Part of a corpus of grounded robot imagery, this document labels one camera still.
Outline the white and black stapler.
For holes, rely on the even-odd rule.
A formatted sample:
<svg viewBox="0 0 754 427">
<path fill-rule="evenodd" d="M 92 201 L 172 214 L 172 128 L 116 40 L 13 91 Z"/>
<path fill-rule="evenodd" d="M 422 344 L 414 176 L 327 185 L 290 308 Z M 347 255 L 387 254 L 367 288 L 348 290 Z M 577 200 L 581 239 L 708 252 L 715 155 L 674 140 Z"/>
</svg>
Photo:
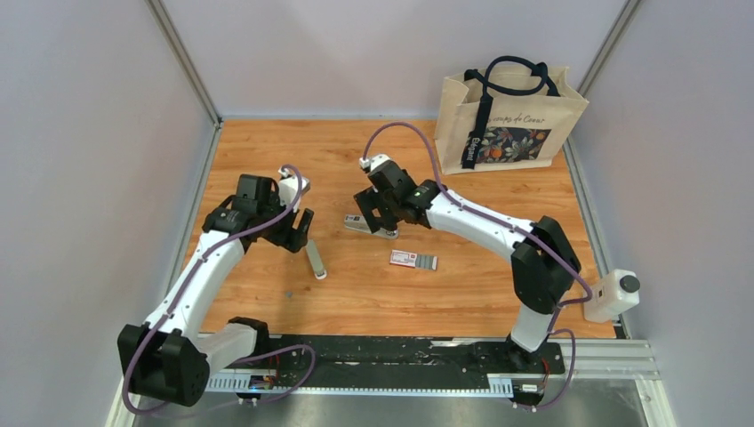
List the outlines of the white and black stapler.
<svg viewBox="0 0 754 427">
<path fill-rule="evenodd" d="M 399 236 L 397 230 L 390 231 L 379 229 L 377 231 L 371 231 L 365 218 L 361 215 L 346 214 L 344 217 L 344 227 L 348 230 L 354 230 L 385 239 L 397 239 Z"/>
</svg>

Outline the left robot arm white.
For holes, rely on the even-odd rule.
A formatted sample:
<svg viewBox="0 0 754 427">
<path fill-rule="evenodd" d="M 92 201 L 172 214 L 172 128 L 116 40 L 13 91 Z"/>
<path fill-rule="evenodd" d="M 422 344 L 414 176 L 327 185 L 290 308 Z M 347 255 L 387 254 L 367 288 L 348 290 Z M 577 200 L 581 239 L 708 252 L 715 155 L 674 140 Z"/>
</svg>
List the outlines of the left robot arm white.
<svg viewBox="0 0 754 427">
<path fill-rule="evenodd" d="M 278 358 L 267 323 L 235 317 L 218 332 L 200 336 L 200 327 L 229 273 L 264 239 L 290 253 L 308 243 L 314 213 L 301 210 L 309 180 L 293 165 L 280 178 L 243 174 L 235 193 L 206 215 L 197 247 L 168 294 L 139 325 L 126 325 L 117 337 L 123 370 L 121 399 L 139 415 L 130 397 L 158 400 L 154 414 L 168 404 L 194 406 L 211 377 L 245 363 L 252 369 Z"/>
</svg>

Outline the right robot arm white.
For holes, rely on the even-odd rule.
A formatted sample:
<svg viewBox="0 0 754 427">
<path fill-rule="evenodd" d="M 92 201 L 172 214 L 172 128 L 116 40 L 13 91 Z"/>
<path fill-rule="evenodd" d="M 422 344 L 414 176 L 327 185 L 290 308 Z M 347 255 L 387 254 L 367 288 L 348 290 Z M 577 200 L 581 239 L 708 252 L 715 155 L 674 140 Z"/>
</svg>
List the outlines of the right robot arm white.
<svg viewBox="0 0 754 427">
<path fill-rule="evenodd" d="M 549 216 L 533 222 L 497 213 L 437 181 L 416 183 L 385 155 L 360 159 L 359 166 L 371 185 L 354 199 L 372 233 L 394 232 L 400 222 L 421 225 L 464 238 L 509 263 L 520 309 L 507 359 L 521 373 L 538 366 L 557 305 L 582 268 L 561 225 Z"/>
</svg>

